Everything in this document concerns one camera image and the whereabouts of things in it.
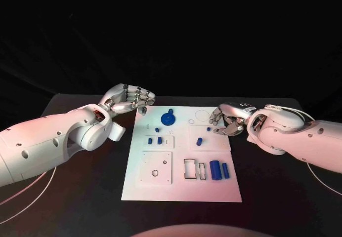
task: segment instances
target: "cable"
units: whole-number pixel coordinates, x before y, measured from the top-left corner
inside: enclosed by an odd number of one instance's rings
[[[315,121],[315,119],[312,118],[312,116],[311,116],[306,112],[303,112],[303,111],[300,111],[300,110],[298,110],[298,109],[293,109],[293,108],[289,108],[289,107],[283,107],[283,106],[277,106],[277,105],[270,105],[270,106],[280,107],[280,108],[287,109],[287,110],[290,110],[290,111],[293,111],[293,112],[296,112],[296,113],[300,112],[300,113],[303,113],[303,114]],[[339,194],[339,195],[342,196],[342,193],[339,193],[335,189],[332,189],[332,188],[324,183],[324,181],[319,179],[318,175],[315,174],[315,172],[313,172],[313,170],[312,170],[311,164],[306,163],[306,165],[308,165],[308,168],[309,168],[309,170],[312,171],[312,175],[315,176],[315,178],[318,179],[318,181],[326,186],[326,188],[329,188],[336,194]]]
[[[0,225],[2,225],[5,222],[7,222],[10,219],[13,219],[13,218],[32,206],[32,204],[36,202],[36,200],[39,199],[39,197],[41,197],[42,194],[45,193],[45,190],[46,190],[46,188],[48,188],[48,186],[49,186],[49,184],[51,184],[51,182],[52,182],[52,178],[54,178],[54,175],[55,175],[55,171],[57,171],[57,167],[55,167],[55,169],[54,169],[52,177],[51,177],[51,180],[49,180],[46,186],[45,186],[45,189],[44,189],[44,191],[41,192],[41,194],[39,194],[39,196],[36,197],[36,199],[33,200],[33,202],[32,202],[7,220],[5,220],[3,222],[0,222]]]
[[[32,182],[32,184],[22,190],[18,192],[18,194],[15,194],[10,198],[7,198],[3,202],[0,202],[0,206],[7,203],[19,194],[22,194],[28,189],[29,187],[32,187],[32,185],[42,179],[42,177],[45,176],[46,172],[42,173],[42,175],[38,177],[38,179]]]

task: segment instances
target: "blue part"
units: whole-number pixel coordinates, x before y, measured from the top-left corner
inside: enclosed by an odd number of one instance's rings
[[[197,142],[197,145],[198,145],[198,146],[201,146],[202,141],[204,141],[204,139],[202,139],[202,137],[199,137],[199,138],[198,138],[198,142]]]
[[[210,164],[211,164],[212,180],[222,180],[220,161],[212,160]]]
[[[171,126],[175,124],[176,118],[173,115],[173,110],[169,109],[169,112],[162,115],[162,124]]]
[[[230,173],[228,173],[228,166],[227,166],[227,163],[222,163],[222,168],[224,168],[225,179],[228,179],[228,178],[230,178]]]

